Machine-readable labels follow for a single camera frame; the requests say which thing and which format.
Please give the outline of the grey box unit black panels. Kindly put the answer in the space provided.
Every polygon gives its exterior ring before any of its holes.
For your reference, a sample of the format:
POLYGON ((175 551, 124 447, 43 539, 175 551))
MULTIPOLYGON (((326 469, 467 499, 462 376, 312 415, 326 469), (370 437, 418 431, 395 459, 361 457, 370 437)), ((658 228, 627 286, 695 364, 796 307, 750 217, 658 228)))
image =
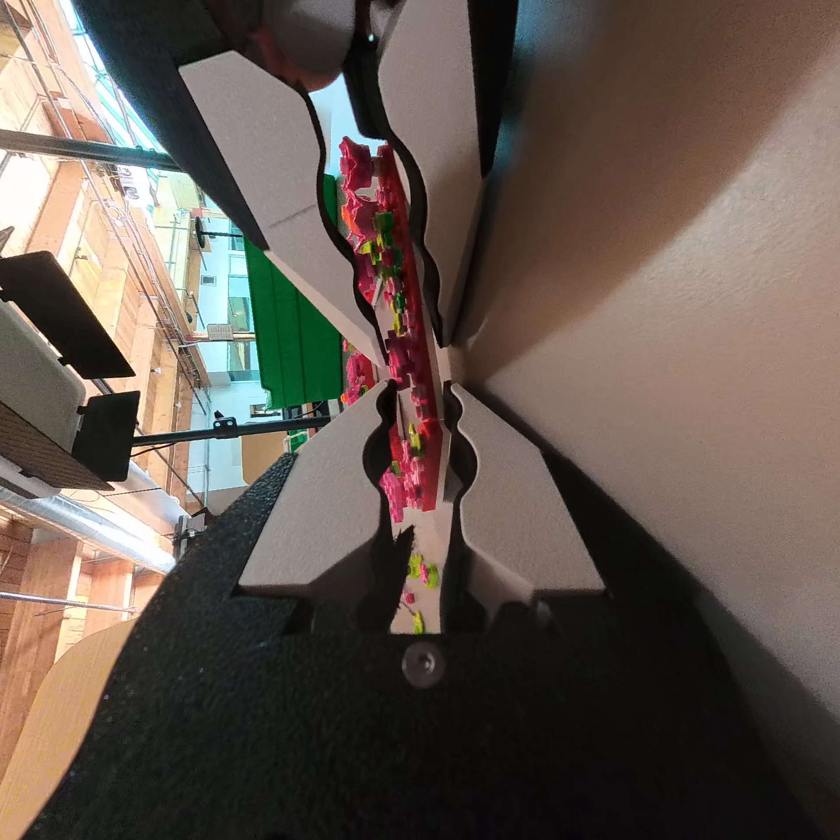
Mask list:
POLYGON ((1 260, 1 481, 24 499, 112 489, 130 471, 140 393, 88 396, 134 377, 47 251, 1 260))

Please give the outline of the light wood panel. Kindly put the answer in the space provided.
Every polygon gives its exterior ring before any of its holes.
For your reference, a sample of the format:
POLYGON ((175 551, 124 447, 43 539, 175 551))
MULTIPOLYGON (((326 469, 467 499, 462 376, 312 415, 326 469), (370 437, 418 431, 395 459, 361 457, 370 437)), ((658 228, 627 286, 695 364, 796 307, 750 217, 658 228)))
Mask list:
POLYGON ((82 638, 38 688, 2 778, 2 839, 22 838, 55 793, 138 621, 135 617, 82 638))

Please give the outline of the silver ventilation duct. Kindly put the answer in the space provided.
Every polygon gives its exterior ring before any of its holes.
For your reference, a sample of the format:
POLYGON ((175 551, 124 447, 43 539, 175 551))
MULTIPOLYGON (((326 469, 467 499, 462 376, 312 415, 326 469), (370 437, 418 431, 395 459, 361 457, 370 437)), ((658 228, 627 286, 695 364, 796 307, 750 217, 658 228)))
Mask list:
POLYGON ((175 567, 172 555, 155 543, 143 540, 64 496, 27 499, 3 487, 1 502, 3 507, 37 522, 40 528, 62 532, 78 540, 93 543, 100 550, 129 560, 149 571, 168 574, 175 567))

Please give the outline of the red lego heart flower wreath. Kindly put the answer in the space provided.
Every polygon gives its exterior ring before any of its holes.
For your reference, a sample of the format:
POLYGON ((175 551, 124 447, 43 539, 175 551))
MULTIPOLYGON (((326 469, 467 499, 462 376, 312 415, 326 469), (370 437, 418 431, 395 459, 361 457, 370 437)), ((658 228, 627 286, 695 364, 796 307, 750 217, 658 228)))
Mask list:
POLYGON ((392 463, 380 479, 392 522, 405 511, 433 511, 441 498, 444 456, 443 407, 433 373, 419 258, 408 230, 408 204, 396 157, 387 143, 372 151, 344 137, 339 145, 337 187, 340 228, 353 248, 356 286, 380 324, 385 366, 377 367, 349 341, 348 388, 351 406, 375 380, 393 381, 396 420, 389 433, 392 463))

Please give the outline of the person's right hand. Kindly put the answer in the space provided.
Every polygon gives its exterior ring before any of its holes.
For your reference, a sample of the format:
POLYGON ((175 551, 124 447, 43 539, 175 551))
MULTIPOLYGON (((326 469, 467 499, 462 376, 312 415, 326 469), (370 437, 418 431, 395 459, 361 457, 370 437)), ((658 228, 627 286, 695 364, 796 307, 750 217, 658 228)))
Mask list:
POLYGON ((293 88, 302 88, 306 92, 319 91, 333 84, 341 75, 341 69, 316 72, 299 67, 279 48, 266 26, 257 28, 249 39, 259 55, 260 65, 293 88))

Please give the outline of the thick black pole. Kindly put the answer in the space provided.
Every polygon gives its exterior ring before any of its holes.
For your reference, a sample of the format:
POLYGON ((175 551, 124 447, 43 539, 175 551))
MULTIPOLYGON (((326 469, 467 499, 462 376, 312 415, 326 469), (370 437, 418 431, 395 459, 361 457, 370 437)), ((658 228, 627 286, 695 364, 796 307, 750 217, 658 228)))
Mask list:
POLYGON ((110 143, 62 139, 37 133, 1 130, 1 149, 7 152, 44 154, 78 161, 95 161, 163 172, 184 172, 170 155, 152 150, 125 148, 110 143))

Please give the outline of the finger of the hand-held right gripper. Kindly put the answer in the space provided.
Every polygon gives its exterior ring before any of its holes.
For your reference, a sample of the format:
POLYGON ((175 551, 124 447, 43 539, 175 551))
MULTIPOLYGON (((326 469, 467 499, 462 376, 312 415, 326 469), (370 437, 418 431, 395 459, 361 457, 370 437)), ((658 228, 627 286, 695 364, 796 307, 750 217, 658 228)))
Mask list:
POLYGON ((180 76, 266 242, 266 255, 373 364, 386 366, 350 244, 328 215, 326 146, 308 94, 233 50, 180 76))
POLYGON ((377 79, 409 191, 437 343, 451 344, 476 240, 484 177, 467 2, 401 2, 377 79))

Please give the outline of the green board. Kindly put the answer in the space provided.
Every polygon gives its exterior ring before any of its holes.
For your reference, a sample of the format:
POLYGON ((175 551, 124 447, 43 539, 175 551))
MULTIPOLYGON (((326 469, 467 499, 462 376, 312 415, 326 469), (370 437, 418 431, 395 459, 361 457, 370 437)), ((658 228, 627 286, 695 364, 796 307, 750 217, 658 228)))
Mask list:
POLYGON ((279 410, 337 400, 343 337, 256 245, 245 240, 259 381, 279 410))

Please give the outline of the round black lamp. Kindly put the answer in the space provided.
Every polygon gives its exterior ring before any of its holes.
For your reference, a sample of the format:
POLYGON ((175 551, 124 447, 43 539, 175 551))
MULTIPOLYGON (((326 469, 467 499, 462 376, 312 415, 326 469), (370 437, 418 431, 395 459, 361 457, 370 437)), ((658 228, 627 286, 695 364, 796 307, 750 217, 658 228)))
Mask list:
POLYGON ((230 224, 228 227, 229 230, 227 231, 207 228, 201 217, 193 217, 191 221, 191 230, 199 249, 209 251, 211 249, 210 240, 225 239, 229 250, 235 253, 244 253, 245 237, 242 232, 235 224, 230 224))

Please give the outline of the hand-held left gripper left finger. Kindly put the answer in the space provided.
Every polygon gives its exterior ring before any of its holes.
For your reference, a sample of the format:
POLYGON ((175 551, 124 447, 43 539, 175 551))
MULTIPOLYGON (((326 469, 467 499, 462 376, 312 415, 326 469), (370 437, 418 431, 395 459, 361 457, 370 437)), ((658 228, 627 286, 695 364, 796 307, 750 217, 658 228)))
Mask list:
POLYGON ((411 533, 394 538, 381 478, 392 464, 397 388, 382 381, 333 419, 293 466, 238 587, 338 607, 362 632, 390 632, 411 533))

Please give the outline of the black pole with clamp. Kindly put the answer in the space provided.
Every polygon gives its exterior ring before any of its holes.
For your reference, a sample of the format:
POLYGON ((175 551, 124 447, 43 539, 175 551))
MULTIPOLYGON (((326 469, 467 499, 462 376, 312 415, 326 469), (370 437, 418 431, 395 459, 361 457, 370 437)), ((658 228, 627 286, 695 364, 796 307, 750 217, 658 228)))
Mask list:
POLYGON ((239 424, 232 416, 217 417, 208 428, 185 431, 136 435, 131 440, 132 449, 161 448, 183 443, 213 439, 241 438, 244 436, 273 434, 280 432, 308 431, 329 425, 330 416, 303 416, 291 420, 274 420, 264 423, 239 424))

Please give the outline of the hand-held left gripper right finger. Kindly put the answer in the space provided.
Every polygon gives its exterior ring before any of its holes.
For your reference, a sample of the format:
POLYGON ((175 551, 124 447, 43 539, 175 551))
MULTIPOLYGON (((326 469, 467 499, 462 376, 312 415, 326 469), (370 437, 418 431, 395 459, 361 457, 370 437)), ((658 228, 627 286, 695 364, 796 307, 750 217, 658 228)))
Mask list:
POLYGON ((444 386, 449 466, 459 481, 441 590, 444 632, 481 632, 504 607, 536 611, 606 585, 531 440, 464 386, 444 386))

